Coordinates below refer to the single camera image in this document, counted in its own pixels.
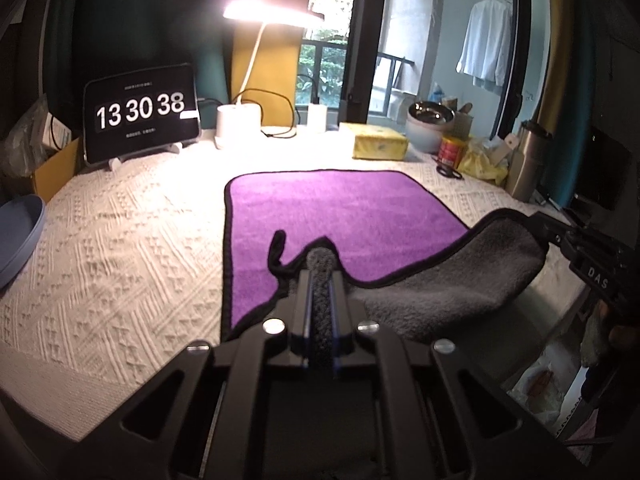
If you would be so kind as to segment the white charger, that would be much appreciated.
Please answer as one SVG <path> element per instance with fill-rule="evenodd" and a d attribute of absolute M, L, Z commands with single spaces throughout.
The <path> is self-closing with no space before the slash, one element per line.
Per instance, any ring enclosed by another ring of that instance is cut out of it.
<path fill-rule="evenodd" d="M 312 132 L 326 132 L 328 124 L 328 107 L 320 103 L 310 103 L 307 106 L 306 126 Z"/>

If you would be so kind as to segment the yellow curtain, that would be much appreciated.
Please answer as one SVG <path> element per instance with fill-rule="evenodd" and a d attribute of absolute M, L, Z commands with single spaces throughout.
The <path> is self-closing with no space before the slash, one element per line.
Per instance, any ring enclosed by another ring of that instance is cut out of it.
<path fill-rule="evenodd" d="M 282 6 L 296 9 L 308 8 L 309 0 L 268 0 Z M 232 96 L 241 84 L 250 51 L 258 31 L 257 24 L 235 23 L 231 58 Z M 288 107 L 295 102 L 298 58 L 302 45 L 303 31 L 288 26 L 269 26 L 258 52 L 244 99 L 255 101 L 262 106 L 262 123 L 265 126 L 288 127 L 292 114 Z"/>

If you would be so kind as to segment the yellow tissue box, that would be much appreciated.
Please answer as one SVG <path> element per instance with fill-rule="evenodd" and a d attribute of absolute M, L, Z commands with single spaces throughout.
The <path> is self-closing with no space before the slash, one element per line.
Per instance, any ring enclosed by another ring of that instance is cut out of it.
<path fill-rule="evenodd" d="M 338 131 L 352 137 L 354 159 L 401 162 L 408 151 L 408 139 L 390 127 L 341 122 Z"/>

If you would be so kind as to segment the steel thermos bottle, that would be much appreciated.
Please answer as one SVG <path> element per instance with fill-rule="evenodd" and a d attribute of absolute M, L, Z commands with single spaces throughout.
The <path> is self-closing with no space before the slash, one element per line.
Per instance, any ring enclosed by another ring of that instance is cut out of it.
<path fill-rule="evenodd" d="M 552 134 L 541 125 L 526 120 L 518 130 L 518 147 L 514 150 L 506 178 L 506 192 L 520 202 L 528 202 L 541 175 Z"/>

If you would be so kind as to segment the purple and grey towel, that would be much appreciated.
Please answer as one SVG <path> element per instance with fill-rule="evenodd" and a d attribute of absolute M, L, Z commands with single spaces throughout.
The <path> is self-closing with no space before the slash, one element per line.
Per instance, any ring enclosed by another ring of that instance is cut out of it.
<path fill-rule="evenodd" d="M 549 250 L 527 214 L 499 208 L 468 226 L 394 170 L 243 174 L 226 184 L 224 208 L 225 340 L 274 309 L 314 248 L 332 252 L 369 318 L 416 341 L 510 304 Z"/>

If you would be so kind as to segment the black tablet clock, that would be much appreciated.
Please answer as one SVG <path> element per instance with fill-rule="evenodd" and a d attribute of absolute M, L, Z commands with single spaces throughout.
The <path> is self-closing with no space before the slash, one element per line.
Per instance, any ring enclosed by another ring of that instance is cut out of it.
<path fill-rule="evenodd" d="M 194 70 L 178 64 L 90 81 L 82 118 L 90 166 L 194 141 L 201 134 Z"/>

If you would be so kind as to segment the white textured tablecloth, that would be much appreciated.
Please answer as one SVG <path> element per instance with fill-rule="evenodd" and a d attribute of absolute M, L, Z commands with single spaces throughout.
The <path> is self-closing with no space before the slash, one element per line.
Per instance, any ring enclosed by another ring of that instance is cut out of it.
<path fill-rule="evenodd" d="M 219 144 L 78 174 L 47 204 L 36 249 L 1 298 L 1 390 L 64 437 L 85 437 L 190 342 L 223 341 L 224 188 L 233 178 L 394 170 L 468 226 L 499 208 L 535 212 L 501 188 L 442 177 L 431 157 L 354 159 L 339 133 Z M 453 340 L 503 382 L 570 324 L 584 288 L 550 247 L 510 304 L 427 341 Z"/>

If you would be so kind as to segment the white desk lamp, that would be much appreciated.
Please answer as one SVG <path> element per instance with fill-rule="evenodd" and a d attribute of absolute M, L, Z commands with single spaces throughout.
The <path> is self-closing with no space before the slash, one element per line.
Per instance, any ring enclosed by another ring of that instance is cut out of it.
<path fill-rule="evenodd" d="M 263 136 L 266 139 L 288 140 L 296 136 L 296 109 L 290 100 L 288 107 L 292 114 L 291 125 L 283 131 L 275 133 L 265 132 L 262 128 L 262 108 L 259 103 L 242 102 L 252 76 L 258 57 L 262 36 L 269 26 L 288 26 L 300 29 L 316 28 L 324 21 L 322 13 L 311 10 L 296 9 L 292 6 L 282 6 L 268 0 L 231 0 L 224 7 L 224 18 L 227 20 L 257 24 L 258 31 L 253 49 L 239 86 L 239 89 L 231 98 L 230 104 L 222 104 L 217 107 L 217 121 L 214 142 L 220 148 L 219 142 L 232 144 L 239 141 L 241 136 Z"/>

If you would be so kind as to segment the dark green curtain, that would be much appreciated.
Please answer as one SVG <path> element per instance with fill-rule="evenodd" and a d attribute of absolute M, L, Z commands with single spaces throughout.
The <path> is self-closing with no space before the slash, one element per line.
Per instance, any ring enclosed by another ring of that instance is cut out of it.
<path fill-rule="evenodd" d="M 58 109 L 77 112 L 87 82 L 189 63 L 204 98 L 230 96 L 227 0 L 51 0 L 43 85 Z"/>

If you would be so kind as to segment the white tablet stand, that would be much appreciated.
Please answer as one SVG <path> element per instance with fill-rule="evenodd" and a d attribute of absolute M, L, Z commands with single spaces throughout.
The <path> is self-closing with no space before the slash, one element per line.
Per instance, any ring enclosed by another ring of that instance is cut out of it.
<path fill-rule="evenodd" d="M 149 148 L 148 150 L 138 151 L 128 155 L 122 155 L 119 157 L 110 158 L 107 162 L 107 168 L 111 172 L 119 170 L 124 162 L 128 162 L 131 159 L 142 158 L 146 156 L 157 155 L 160 153 L 180 154 L 183 150 L 183 143 L 176 142 L 159 146 L 158 148 Z"/>

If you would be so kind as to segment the black scissors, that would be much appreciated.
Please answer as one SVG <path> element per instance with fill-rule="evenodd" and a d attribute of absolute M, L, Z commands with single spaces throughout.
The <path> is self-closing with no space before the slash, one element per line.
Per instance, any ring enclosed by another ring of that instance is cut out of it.
<path fill-rule="evenodd" d="M 443 165 L 443 164 L 437 164 L 436 165 L 436 171 L 438 174 L 440 174 L 442 177 L 447 178 L 447 179 L 454 179 L 454 180 L 462 180 L 462 174 L 460 174 L 459 171 L 455 170 L 454 168 L 448 166 L 448 165 Z"/>

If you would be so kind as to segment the red yellow can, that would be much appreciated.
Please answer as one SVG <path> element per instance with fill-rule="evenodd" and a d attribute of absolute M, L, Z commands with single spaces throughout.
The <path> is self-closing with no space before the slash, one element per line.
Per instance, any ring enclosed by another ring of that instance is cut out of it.
<path fill-rule="evenodd" d="M 440 166 L 457 169 L 466 150 L 466 142 L 455 136 L 443 136 L 437 154 Z"/>

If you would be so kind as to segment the white bowl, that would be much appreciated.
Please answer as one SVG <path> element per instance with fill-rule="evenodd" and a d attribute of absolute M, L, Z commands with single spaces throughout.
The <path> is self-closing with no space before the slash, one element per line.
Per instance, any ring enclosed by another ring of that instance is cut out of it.
<path fill-rule="evenodd" d="M 410 144 L 418 151 L 427 154 L 436 154 L 439 151 L 442 137 L 452 129 L 454 122 L 441 122 L 430 124 L 421 122 L 412 116 L 406 120 L 406 137 Z"/>

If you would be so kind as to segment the cardboard box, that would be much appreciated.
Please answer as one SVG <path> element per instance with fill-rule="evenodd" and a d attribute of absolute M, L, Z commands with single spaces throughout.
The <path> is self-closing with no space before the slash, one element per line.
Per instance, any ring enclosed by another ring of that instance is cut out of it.
<path fill-rule="evenodd" d="M 32 175 L 34 193 L 46 203 L 76 176 L 82 165 L 82 141 L 75 139 L 44 162 Z"/>

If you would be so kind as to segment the stainless steel bowl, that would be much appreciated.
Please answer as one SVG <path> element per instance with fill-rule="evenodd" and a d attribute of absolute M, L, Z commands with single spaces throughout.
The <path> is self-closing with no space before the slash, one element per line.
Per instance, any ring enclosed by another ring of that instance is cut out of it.
<path fill-rule="evenodd" d="M 430 125 L 446 125 L 454 121 L 454 112 L 450 108 L 432 101 L 412 103 L 408 114 L 418 122 Z"/>

